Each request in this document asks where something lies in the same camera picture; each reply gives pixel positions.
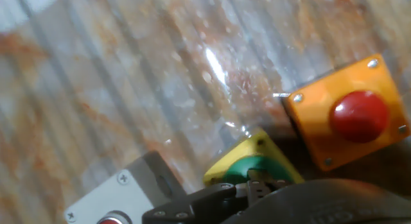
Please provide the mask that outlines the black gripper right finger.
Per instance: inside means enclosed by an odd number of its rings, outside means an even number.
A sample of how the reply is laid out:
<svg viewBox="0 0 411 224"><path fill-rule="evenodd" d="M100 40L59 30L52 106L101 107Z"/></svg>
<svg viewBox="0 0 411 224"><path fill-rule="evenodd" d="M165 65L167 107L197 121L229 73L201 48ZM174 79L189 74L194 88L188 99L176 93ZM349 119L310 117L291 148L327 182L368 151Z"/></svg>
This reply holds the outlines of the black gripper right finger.
<svg viewBox="0 0 411 224"><path fill-rule="evenodd" d="M275 179L267 170L250 169L247 175L247 198L263 198L291 184L289 180Z"/></svg>

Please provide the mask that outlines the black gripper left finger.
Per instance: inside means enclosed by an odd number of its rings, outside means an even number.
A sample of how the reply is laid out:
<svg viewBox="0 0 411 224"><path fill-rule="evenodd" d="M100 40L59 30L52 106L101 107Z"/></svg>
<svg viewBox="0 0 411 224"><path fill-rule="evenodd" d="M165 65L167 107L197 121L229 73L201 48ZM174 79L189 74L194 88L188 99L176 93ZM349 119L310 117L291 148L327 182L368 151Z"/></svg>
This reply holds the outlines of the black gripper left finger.
<svg viewBox="0 0 411 224"><path fill-rule="evenodd" d="M142 223L233 224L257 200L256 181L214 184L145 212Z"/></svg>

